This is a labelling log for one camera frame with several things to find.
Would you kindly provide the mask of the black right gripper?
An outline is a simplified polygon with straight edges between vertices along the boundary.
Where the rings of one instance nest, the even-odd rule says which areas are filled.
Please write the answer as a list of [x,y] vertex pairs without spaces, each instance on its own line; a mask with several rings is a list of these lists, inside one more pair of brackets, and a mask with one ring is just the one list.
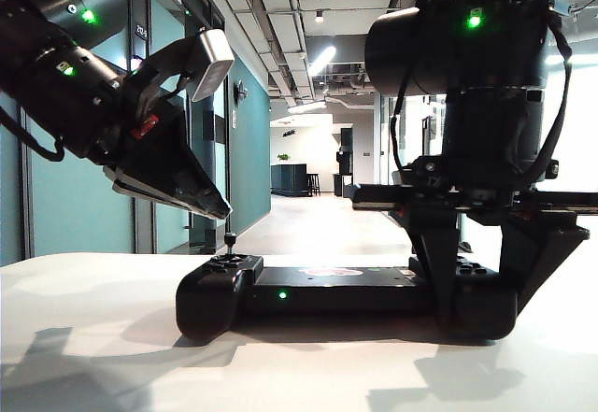
[[[542,213],[595,216],[596,192],[546,192],[523,174],[506,166],[446,156],[420,156],[398,172],[394,184],[356,185],[355,210],[408,213],[454,211],[491,224],[502,217],[526,220]],[[453,297],[456,285],[459,232],[455,224],[411,228],[408,235],[434,295],[441,329],[453,333]],[[502,280],[518,297],[523,309],[536,291],[586,239],[582,227],[502,226]]]

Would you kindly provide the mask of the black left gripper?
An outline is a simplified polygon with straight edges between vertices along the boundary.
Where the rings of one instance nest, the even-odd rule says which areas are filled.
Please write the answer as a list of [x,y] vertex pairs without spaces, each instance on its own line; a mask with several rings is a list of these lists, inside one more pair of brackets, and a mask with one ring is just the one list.
[[[190,82],[182,66],[142,64],[119,76],[116,101],[88,158],[105,166],[115,192],[224,220],[232,207],[187,145],[183,109],[173,103]],[[121,169],[156,169],[150,181]]]

